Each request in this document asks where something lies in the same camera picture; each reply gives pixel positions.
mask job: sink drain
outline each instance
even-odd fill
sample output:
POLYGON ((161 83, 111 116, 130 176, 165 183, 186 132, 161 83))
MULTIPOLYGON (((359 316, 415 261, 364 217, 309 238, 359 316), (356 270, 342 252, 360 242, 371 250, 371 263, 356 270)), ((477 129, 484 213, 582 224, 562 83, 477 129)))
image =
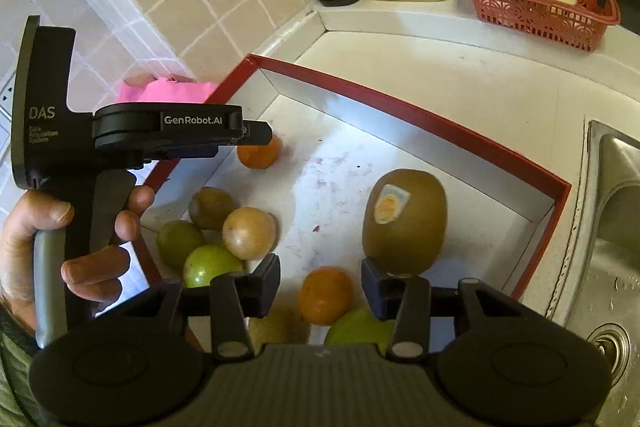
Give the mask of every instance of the sink drain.
POLYGON ((611 386, 618 383, 629 361, 629 337, 617 324, 603 324, 587 341, 598 348, 611 366, 611 386))

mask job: white countertop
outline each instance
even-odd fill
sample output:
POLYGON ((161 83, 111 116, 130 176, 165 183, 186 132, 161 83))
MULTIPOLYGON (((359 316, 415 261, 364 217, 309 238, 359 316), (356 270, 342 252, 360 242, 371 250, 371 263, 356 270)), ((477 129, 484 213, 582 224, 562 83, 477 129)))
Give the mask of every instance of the white countertop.
POLYGON ((640 37, 610 28, 588 55, 482 23, 470 0, 362 0, 319 12, 330 31, 297 64, 433 111, 572 184, 523 298, 545 313, 572 231, 586 123, 640 139, 640 37))

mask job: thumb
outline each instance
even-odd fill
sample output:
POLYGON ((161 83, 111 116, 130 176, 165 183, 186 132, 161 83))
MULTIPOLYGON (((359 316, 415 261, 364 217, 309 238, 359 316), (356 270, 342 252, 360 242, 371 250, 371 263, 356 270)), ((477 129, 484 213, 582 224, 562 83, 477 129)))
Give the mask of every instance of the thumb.
POLYGON ((66 227, 74 217, 71 203, 60 201, 37 190, 28 190, 18 200, 2 229, 3 250, 31 247, 37 230, 57 230, 66 227))

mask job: basket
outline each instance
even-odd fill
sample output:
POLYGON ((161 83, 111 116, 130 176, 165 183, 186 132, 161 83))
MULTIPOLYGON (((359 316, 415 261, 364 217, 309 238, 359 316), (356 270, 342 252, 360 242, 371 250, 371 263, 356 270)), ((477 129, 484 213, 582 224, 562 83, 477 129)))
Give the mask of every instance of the basket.
POLYGON ((594 51, 608 25, 620 22, 616 0, 604 9, 596 0, 577 0, 570 6, 555 0, 473 0, 485 22, 562 42, 576 49, 594 51))

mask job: person's sleeve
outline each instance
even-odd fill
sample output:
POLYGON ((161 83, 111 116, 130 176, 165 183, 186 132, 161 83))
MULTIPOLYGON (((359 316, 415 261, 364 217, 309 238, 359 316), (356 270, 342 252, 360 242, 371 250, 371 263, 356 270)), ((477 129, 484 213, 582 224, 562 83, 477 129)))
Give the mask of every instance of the person's sleeve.
POLYGON ((37 351, 37 345, 2 306, 0 336, 0 425, 32 427, 34 421, 37 425, 45 426, 47 423, 31 394, 28 380, 31 357, 37 351))

